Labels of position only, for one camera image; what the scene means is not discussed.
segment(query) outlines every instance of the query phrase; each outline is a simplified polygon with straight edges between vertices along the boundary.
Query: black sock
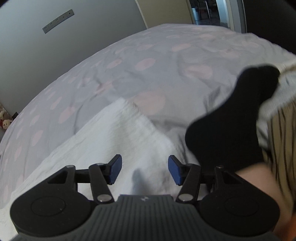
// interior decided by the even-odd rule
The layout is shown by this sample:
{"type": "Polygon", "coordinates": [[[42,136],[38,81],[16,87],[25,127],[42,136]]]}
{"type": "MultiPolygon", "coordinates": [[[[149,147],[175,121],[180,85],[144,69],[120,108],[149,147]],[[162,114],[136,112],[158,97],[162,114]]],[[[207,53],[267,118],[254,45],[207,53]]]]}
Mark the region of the black sock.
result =
{"type": "Polygon", "coordinates": [[[272,66],[244,70],[229,99],[188,127],[186,145],[203,171],[212,173],[215,166],[223,165],[236,172],[263,162],[256,120],[260,105],[273,95],[279,75],[272,66]]]}

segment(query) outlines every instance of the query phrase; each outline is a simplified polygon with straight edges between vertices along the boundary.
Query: bare skin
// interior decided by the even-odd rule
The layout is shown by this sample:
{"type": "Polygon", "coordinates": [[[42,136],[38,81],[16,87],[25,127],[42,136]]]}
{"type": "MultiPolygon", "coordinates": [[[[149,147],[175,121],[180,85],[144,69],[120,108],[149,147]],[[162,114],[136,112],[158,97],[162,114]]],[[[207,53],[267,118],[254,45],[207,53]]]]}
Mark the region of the bare skin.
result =
{"type": "Polygon", "coordinates": [[[272,197],[280,208],[280,217],[274,229],[274,234],[282,237],[282,230],[291,220],[292,210],[289,209],[284,201],[284,197],[279,186],[272,175],[271,170],[264,163],[259,163],[242,169],[236,173],[261,191],[272,197]]]}

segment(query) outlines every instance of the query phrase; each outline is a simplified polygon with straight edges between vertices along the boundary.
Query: electrical outlet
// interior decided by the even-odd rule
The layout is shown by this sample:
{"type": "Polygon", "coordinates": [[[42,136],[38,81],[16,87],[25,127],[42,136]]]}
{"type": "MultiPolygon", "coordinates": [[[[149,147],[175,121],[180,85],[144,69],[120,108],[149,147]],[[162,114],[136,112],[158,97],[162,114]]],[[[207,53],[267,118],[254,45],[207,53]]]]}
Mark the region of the electrical outlet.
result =
{"type": "Polygon", "coordinates": [[[43,27],[42,28],[43,32],[46,34],[48,31],[52,30],[55,26],[60,24],[62,21],[66,20],[67,18],[73,15],[74,15],[74,12],[72,9],[70,9],[69,11],[65,12],[64,14],[62,14],[61,16],[59,16],[58,18],[56,18],[55,20],[47,24],[45,27],[43,27]]]}

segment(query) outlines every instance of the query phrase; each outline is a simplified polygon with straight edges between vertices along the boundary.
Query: bed sheet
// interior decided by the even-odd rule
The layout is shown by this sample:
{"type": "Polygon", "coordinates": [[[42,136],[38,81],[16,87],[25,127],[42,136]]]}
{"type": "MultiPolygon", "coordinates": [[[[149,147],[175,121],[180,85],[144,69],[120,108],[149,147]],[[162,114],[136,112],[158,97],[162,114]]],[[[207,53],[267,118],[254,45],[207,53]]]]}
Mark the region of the bed sheet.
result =
{"type": "Polygon", "coordinates": [[[112,44],[40,92],[8,128],[0,208],[53,150],[120,97],[185,151],[186,127],[229,96],[243,68],[293,58],[253,34],[217,26],[165,24],[112,44]]]}

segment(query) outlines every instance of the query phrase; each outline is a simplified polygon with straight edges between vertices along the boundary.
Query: silver screw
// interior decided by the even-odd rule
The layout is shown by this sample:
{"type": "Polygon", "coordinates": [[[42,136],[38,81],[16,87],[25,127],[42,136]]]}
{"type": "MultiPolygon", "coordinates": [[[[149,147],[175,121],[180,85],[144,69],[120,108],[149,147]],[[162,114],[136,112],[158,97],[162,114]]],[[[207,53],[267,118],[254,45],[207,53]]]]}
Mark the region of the silver screw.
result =
{"type": "Polygon", "coordinates": [[[108,194],[101,194],[97,197],[99,202],[108,202],[112,199],[112,197],[108,194]]]}
{"type": "Polygon", "coordinates": [[[188,193],[183,193],[179,196],[179,199],[183,202],[188,202],[191,201],[193,199],[193,196],[191,194],[188,193]]]}

